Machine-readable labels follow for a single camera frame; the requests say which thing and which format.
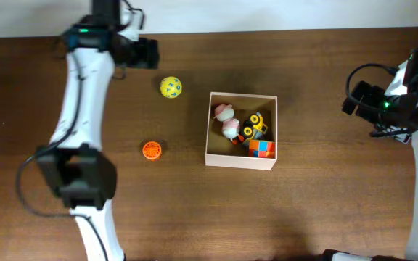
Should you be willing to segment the colourful two-by-two puzzle cube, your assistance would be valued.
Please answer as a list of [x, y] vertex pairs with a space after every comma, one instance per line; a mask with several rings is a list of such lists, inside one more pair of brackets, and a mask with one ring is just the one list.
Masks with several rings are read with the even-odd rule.
[[249, 156], [256, 158], [275, 158], [276, 144], [273, 141], [250, 140]]

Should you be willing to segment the grey yellow toy truck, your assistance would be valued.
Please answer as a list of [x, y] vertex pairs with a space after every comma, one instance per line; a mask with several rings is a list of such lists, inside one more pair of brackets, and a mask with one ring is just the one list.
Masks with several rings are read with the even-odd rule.
[[265, 124], [262, 114], [256, 112], [243, 122], [238, 139], [241, 143], [249, 140], [261, 140], [266, 137], [267, 131], [268, 126]]

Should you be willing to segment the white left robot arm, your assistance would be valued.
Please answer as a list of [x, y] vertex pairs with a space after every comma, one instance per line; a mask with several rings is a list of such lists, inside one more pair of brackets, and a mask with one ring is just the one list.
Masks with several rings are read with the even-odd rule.
[[87, 24], [73, 25], [62, 40], [68, 72], [61, 114], [36, 163], [65, 217], [77, 222], [88, 260], [125, 260], [112, 214], [118, 174], [102, 152], [103, 115], [115, 68], [157, 68], [158, 42]]

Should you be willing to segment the pink white duck toy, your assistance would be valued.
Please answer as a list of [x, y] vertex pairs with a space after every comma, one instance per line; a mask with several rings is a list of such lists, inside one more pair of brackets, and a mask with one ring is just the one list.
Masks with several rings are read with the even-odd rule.
[[241, 144], [240, 138], [240, 121], [234, 117], [235, 111], [231, 104], [220, 104], [215, 110], [214, 119], [222, 123], [221, 132], [223, 136], [230, 140], [233, 144]]

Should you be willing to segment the yellow ball blue letters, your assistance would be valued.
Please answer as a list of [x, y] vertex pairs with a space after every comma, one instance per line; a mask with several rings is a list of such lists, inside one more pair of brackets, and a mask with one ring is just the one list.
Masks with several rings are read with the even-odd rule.
[[173, 76], [163, 78], [160, 82], [160, 92], [165, 98], [175, 99], [182, 92], [182, 83]]

